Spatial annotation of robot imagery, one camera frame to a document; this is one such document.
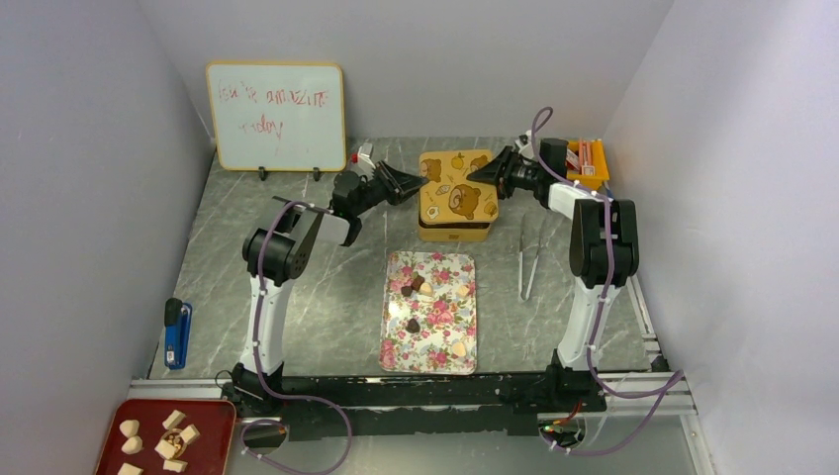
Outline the silver tin lid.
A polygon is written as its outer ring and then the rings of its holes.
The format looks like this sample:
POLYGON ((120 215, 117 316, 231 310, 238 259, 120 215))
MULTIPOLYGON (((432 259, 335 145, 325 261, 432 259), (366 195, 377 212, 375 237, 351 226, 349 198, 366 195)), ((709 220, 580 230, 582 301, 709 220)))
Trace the silver tin lid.
POLYGON ((419 220, 426 226, 492 223, 499 214, 496 188, 467 176, 492 161, 488 149, 424 152, 419 174, 419 220))

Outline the gold chocolate tin box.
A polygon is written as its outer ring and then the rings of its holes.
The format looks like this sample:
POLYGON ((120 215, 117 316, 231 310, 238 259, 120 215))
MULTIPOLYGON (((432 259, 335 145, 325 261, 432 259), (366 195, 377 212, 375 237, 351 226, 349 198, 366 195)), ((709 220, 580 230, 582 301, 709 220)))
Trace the gold chocolate tin box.
POLYGON ((481 242, 487 239, 491 227, 491 222, 427 224, 419 219, 418 236, 420 240, 429 242, 481 242))

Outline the floral rectangular tray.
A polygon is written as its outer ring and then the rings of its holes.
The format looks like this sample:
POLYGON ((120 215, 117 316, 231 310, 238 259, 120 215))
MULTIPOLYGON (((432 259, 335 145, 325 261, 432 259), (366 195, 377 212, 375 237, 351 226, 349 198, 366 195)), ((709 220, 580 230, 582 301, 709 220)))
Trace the floral rectangular tray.
POLYGON ((476 264, 464 253, 394 251, 387 261, 379 365, 387 372, 471 375, 478 365, 476 264), (432 296, 414 291, 404 297, 401 288, 421 275, 433 288, 432 296), (461 285, 470 295, 460 298, 461 285), (416 319, 419 333, 406 324, 416 319), (451 345, 462 341, 467 354, 458 358, 451 345))

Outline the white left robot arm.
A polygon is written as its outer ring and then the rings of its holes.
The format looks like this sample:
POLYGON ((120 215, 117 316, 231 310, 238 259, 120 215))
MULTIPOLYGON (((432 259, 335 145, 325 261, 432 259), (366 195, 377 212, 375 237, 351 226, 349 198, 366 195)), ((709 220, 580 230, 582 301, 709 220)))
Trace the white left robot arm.
POLYGON ((233 388, 256 414, 275 413, 283 401, 283 331, 291 291, 319 241, 348 247, 359 236, 362 216, 381 203, 398 206, 429 180, 380 161, 370 175, 342 171, 333 179, 328 206, 272 197, 244 239, 241 255, 249 275, 248 340, 232 370, 233 388))

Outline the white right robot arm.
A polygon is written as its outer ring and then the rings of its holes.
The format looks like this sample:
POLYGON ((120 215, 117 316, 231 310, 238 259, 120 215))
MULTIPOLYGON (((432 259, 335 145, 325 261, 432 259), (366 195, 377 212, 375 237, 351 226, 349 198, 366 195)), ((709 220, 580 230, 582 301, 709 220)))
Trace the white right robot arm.
POLYGON ((521 143, 508 145, 467 179, 494 186, 501 200, 517 189, 529 191, 543 208, 571 221, 574 301, 556 355, 564 369, 587 371, 605 392, 620 396, 598 374, 600 341, 611 305, 639 268, 636 205, 570 180, 568 150, 561 139, 542 139, 531 157, 521 143))

